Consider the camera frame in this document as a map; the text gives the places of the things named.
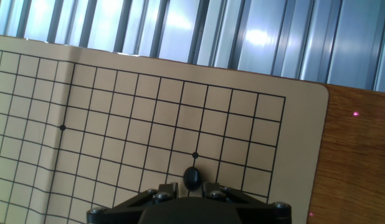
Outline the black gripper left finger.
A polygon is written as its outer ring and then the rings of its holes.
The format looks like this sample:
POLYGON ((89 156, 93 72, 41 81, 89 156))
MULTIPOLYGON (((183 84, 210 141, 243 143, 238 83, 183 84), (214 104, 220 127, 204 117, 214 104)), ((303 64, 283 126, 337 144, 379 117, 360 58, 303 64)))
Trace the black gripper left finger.
POLYGON ((177 199, 178 196, 177 182, 160 184, 158 189, 145 190, 113 208, 91 208, 86 212, 87 223, 138 223, 146 209, 162 202, 177 199))

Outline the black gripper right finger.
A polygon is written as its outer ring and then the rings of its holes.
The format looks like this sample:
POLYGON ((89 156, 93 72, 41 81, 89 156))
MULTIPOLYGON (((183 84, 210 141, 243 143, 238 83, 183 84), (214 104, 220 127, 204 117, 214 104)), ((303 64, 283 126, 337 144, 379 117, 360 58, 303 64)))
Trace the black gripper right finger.
POLYGON ((202 197, 216 202, 222 217, 236 217, 241 223, 292 223, 292 207, 285 202, 264 203, 245 193, 219 184, 205 182, 202 197))

